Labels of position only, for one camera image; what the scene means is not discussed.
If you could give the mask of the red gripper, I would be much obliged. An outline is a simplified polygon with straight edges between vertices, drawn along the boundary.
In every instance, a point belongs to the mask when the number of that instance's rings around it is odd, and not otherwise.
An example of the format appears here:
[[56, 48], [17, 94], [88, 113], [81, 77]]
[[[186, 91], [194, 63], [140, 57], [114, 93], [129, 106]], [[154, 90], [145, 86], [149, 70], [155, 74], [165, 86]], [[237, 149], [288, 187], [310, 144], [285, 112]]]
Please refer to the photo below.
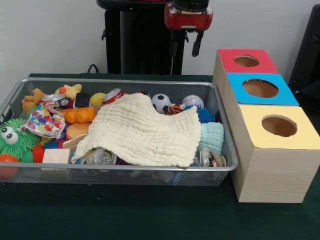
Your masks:
[[[213, 8], [209, 5], [203, 11], [186, 11], [176, 8], [172, 3], [167, 3], [164, 7], [164, 23], [167, 29], [180, 31], [190, 30], [198, 32], [192, 47], [192, 56], [197, 57], [200, 52], [201, 42], [206, 31], [213, 20]], [[181, 32], [181, 52], [184, 53], [185, 43], [189, 42], [188, 32]]]

